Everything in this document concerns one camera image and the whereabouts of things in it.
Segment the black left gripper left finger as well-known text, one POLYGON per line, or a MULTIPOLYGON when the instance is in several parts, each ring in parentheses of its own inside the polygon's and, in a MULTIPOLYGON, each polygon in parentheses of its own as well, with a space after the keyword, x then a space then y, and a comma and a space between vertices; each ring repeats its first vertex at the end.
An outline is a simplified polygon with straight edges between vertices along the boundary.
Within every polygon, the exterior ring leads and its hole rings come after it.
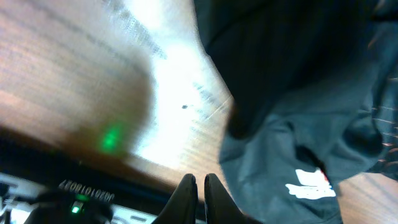
POLYGON ((195 224, 198 190, 193 174, 185 174, 152 224, 195 224))

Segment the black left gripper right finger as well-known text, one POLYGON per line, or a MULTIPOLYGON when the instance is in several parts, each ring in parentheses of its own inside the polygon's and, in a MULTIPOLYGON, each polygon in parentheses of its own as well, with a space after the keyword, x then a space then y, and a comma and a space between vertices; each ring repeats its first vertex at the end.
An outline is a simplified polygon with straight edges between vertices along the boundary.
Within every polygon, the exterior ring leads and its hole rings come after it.
POLYGON ((205 210, 207 224, 261 224, 240 211, 216 174, 205 177, 205 210))

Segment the black cycling jersey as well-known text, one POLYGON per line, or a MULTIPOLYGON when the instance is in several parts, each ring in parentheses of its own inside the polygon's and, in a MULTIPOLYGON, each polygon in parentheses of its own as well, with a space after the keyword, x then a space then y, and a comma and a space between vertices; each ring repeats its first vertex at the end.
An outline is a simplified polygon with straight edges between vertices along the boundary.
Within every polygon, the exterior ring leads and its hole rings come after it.
POLYGON ((194 2, 233 97, 219 163, 262 223, 341 223, 339 183, 397 178, 397 2, 194 2))

